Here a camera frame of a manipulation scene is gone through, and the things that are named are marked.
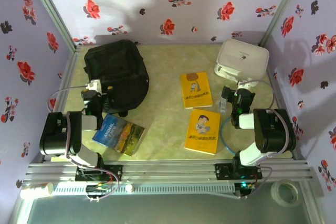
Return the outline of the black backpack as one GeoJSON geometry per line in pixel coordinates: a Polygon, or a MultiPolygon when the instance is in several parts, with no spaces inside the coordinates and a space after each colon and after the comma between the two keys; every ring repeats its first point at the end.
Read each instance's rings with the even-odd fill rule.
{"type": "Polygon", "coordinates": [[[101,83],[100,103],[104,113],[125,117],[146,97],[150,79],[143,58],[132,41],[119,40],[91,48],[84,61],[89,80],[101,83]]]}

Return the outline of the yellow book with tree picture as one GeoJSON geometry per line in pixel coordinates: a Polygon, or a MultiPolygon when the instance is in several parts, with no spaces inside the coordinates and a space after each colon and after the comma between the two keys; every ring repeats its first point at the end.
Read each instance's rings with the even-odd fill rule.
{"type": "Polygon", "coordinates": [[[192,72],[181,75],[181,87],[185,109],[213,105],[207,72],[192,72]]]}

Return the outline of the blue Animal Farm book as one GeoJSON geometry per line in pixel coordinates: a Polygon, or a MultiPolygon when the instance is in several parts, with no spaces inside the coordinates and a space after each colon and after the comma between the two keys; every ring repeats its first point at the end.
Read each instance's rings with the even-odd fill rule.
{"type": "Polygon", "coordinates": [[[113,114],[107,114],[92,140],[118,153],[132,156],[140,143],[144,128],[113,114]]]}

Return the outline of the yellow book with reading boy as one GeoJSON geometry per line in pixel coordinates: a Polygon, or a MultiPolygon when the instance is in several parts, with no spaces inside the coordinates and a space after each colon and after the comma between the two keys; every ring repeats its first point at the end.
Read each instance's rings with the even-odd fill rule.
{"type": "Polygon", "coordinates": [[[204,154],[217,153],[221,114],[193,109],[188,125],[184,148],[204,154]]]}

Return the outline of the white zip case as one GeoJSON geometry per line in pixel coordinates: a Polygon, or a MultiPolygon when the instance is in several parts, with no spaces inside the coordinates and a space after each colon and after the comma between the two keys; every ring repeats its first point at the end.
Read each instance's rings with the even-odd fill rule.
{"type": "Polygon", "coordinates": [[[223,42],[214,72],[225,79],[241,82],[261,79],[267,69],[269,51],[236,39],[223,42]]]}

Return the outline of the clear tape roll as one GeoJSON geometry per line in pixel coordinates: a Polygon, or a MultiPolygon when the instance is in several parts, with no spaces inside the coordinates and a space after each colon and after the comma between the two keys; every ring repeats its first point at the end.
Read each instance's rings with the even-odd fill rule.
{"type": "Polygon", "coordinates": [[[282,179],[274,182],[271,186],[270,193],[273,200],[282,207],[293,208],[300,205],[302,202],[302,193],[299,191],[295,183],[288,179],[282,179]],[[290,200],[285,200],[282,198],[280,193],[281,187],[285,187],[290,191],[290,200]]]}

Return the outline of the white paper roll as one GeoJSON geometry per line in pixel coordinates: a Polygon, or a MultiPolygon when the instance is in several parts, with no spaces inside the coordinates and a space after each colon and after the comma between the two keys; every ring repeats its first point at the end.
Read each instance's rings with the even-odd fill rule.
{"type": "Polygon", "coordinates": [[[44,183],[39,185],[29,185],[20,192],[21,199],[38,199],[52,195],[54,186],[52,183],[44,183]]]}

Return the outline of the aluminium side rail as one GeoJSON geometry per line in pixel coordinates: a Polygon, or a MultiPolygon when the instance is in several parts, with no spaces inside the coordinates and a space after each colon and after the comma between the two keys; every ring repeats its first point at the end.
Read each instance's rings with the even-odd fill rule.
{"type": "MultiPolygon", "coordinates": [[[[278,81],[271,75],[270,71],[267,70],[266,71],[268,79],[269,79],[269,83],[271,84],[274,93],[275,93],[275,101],[277,104],[277,107],[280,109],[286,109],[288,116],[290,116],[289,110],[286,107],[285,101],[284,101],[284,97],[281,93],[281,89],[280,86],[278,84],[278,81]]],[[[301,153],[301,150],[299,148],[299,145],[297,143],[296,148],[291,152],[292,153],[292,158],[295,160],[304,160],[304,157],[301,153]]]]}
{"type": "Polygon", "coordinates": [[[68,100],[70,87],[72,87],[71,82],[76,69],[80,50],[81,46],[78,46],[75,48],[74,52],[70,54],[60,87],[57,90],[52,91],[47,99],[48,111],[52,110],[53,112],[61,112],[62,114],[66,113],[66,103],[68,100]],[[50,99],[52,98],[56,98],[54,108],[52,108],[50,104],[50,99]]]}

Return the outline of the aluminium corner post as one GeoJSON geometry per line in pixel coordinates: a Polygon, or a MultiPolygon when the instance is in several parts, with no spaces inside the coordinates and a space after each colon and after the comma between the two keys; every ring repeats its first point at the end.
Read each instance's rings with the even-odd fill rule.
{"type": "Polygon", "coordinates": [[[280,21],[280,18],[282,17],[283,13],[286,11],[287,6],[289,5],[291,0],[281,0],[279,6],[277,7],[277,10],[269,24],[269,26],[267,27],[260,43],[259,46],[264,47],[268,41],[268,39],[271,36],[272,31],[274,30],[276,24],[280,21]]]}
{"type": "Polygon", "coordinates": [[[57,11],[54,3],[52,0],[41,0],[44,8],[48,12],[49,16],[53,20],[54,24],[56,25],[58,31],[60,32],[63,40],[66,42],[67,46],[71,51],[76,51],[76,45],[73,42],[73,39],[71,37],[71,34],[66,27],[63,19],[61,18],[59,12],[57,11]]]}

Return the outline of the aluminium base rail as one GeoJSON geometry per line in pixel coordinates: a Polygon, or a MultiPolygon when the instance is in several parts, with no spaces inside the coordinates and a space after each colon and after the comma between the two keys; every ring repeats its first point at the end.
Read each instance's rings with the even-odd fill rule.
{"type": "MultiPolygon", "coordinates": [[[[108,165],[122,166],[122,183],[217,183],[215,164],[231,163],[229,159],[194,160],[149,160],[149,161],[111,161],[108,165]]],[[[281,179],[292,181],[312,180],[313,171],[303,160],[291,158],[268,159],[261,163],[262,176],[269,173],[270,182],[281,179]]],[[[29,165],[23,178],[24,184],[43,184],[47,182],[64,183],[75,181],[77,167],[69,162],[44,162],[29,165]]]]}

